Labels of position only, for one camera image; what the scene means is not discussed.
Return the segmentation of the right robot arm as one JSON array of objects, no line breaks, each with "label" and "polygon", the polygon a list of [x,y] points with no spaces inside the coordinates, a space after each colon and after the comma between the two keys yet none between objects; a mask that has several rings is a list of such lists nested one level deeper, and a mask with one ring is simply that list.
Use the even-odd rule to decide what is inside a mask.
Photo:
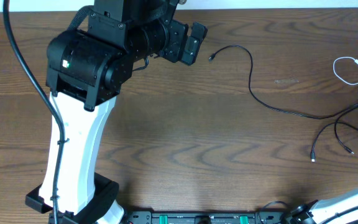
[{"label": "right robot arm", "polygon": [[289,224],[342,224],[358,222],[358,188],[340,196],[300,205],[286,217]]}]

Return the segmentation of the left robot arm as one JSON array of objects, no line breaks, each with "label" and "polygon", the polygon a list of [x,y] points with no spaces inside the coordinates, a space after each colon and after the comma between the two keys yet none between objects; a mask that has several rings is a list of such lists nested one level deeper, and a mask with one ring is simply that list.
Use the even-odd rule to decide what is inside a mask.
[{"label": "left robot arm", "polygon": [[50,223],[119,223],[118,183],[96,173],[106,121],[134,64],[157,55],[195,63],[207,28],[176,21],[176,1],[95,0],[47,48],[52,123],[43,183],[25,204]]}]

